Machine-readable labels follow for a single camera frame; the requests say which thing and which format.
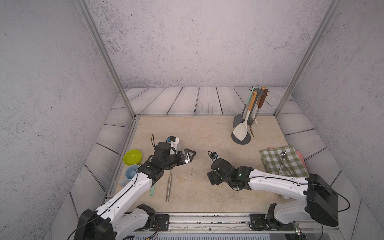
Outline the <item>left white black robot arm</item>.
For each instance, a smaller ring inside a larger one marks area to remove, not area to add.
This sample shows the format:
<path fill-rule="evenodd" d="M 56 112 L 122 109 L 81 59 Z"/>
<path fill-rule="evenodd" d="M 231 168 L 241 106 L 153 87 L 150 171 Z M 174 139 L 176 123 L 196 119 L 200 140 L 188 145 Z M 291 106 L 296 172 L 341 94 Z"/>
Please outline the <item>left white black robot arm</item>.
<path fill-rule="evenodd" d="M 196 156 L 193 150 L 177 151 L 176 148 L 175 142 L 158 143 L 154 147 L 154 154 L 139 167 L 133 180 L 96 210 L 85 210 L 79 218 L 77 228 L 68 238 L 123 240 L 136 230 L 152 229 L 156 215 L 153 208 L 141 204 L 128 215 L 126 211 L 155 185 L 166 170 L 188 164 Z"/>

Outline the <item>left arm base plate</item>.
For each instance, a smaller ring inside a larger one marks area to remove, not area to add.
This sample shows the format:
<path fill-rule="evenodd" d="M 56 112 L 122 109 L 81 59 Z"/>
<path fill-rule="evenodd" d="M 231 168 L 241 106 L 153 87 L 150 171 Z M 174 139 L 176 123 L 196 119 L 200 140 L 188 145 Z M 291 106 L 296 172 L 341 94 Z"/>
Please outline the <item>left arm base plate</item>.
<path fill-rule="evenodd" d="M 136 229 L 135 232 L 167 232 L 169 230 L 170 215 L 155 214 L 149 216 L 147 222 L 142 228 Z"/>

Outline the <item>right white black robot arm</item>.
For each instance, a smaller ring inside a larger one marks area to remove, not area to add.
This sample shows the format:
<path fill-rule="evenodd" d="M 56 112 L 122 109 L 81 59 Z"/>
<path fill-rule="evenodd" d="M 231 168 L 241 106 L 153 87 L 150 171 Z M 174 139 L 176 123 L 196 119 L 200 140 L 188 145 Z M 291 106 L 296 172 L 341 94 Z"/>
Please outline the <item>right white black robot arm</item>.
<path fill-rule="evenodd" d="M 271 204 L 267 221 L 288 225 L 296 221 L 314 220 L 319 224 L 339 225 L 339 194 L 316 174 L 308 177 L 285 177 L 240 166 L 216 158 L 207 176 L 211 185 L 226 183 L 235 191 L 267 191 L 293 199 L 290 203 Z"/>

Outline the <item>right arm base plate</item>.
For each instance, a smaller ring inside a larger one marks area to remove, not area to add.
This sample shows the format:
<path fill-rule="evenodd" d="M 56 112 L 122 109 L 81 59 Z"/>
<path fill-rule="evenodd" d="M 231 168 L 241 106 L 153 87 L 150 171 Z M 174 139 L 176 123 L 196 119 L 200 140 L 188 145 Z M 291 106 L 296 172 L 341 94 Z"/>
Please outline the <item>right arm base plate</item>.
<path fill-rule="evenodd" d="M 293 231 L 293 224 L 282 224 L 274 218 L 267 219 L 264 214 L 250 214 L 249 227 L 253 231 Z"/>

